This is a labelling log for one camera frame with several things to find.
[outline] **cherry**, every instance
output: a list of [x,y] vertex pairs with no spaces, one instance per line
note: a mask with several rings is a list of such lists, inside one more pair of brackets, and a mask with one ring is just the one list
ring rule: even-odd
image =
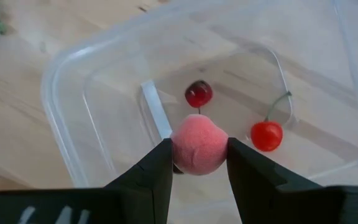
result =
[[204,80],[192,83],[185,92],[185,97],[190,106],[200,108],[207,104],[213,96],[211,86]]
[[275,121],[269,121],[269,116],[276,104],[288,96],[292,96],[289,91],[274,101],[265,120],[254,124],[251,128],[251,140],[257,149],[270,152],[278,148],[283,141],[283,128],[281,124]]

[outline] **foam ball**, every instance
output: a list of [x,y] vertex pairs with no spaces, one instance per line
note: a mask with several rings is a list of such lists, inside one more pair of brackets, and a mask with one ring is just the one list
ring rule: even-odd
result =
[[207,116],[187,116],[171,139],[173,162],[184,173],[209,174],[226,159],[228,135]]

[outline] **wooden surface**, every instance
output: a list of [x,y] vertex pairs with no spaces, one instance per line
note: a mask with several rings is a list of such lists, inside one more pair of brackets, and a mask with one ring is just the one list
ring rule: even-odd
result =
[[40,101],[44,67],[61,49],[145,13],[157,0],[1,0],[0,189],[71,187]]

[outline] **clear plastic container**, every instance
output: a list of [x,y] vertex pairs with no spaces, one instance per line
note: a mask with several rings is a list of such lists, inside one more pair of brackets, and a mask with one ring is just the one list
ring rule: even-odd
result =
[[[319,184],[358,185],[358,1],[205,0],[162,6],[51,63],[42,99],[75,186],[107,184],[197,113],[184,91],[200,78],[215,92],[201,113],[250,146],[287,87],[291,104],[272,116],[285,138],[265,155]],[[174,177],[170,222],[205,216],[239,220],[225,164]]]

